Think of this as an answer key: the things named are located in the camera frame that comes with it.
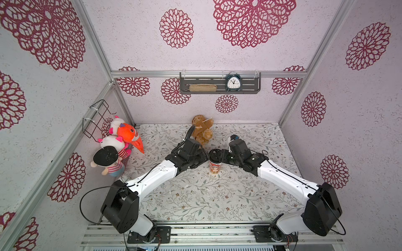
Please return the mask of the black cup lid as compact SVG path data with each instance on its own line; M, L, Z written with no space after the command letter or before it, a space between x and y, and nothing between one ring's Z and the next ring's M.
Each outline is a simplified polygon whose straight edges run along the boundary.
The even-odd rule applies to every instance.
M209 152L209 161L218 163L218 159L217 159L217 150L218 149L212 149Z

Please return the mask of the paper milk tea cup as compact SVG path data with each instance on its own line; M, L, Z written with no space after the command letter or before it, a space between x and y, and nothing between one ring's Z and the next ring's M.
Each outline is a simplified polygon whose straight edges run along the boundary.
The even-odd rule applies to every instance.
M220 172L221 166L221 163L215 163L212 161L209 162L209 170L212 174L218 174Z

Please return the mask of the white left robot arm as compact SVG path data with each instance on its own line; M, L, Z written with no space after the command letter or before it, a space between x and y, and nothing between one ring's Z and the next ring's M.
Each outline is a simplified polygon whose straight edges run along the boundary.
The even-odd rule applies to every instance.
M162 242L157 225L139 213L139 205L143 198L163 183L208 161L202 145L191 138L195 129L196 126L192 125L184 140L146 174L126 182L118 180L106 187L108 193L100 211L118 233L137 234L145 243L155 239Z

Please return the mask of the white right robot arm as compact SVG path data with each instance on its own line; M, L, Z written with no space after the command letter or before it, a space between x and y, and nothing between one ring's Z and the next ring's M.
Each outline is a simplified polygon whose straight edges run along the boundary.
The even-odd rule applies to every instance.
M300 202L303 207L301 210L279 214L270 223L265 235L275 242L307 230L319 236L327 236L340 221L342 209L336 191L330 184L319 185L298 177L277 165L263 152L249 149L237 135L228 139L227 149L213 149L209 157L214 163L237 166L271 182Z

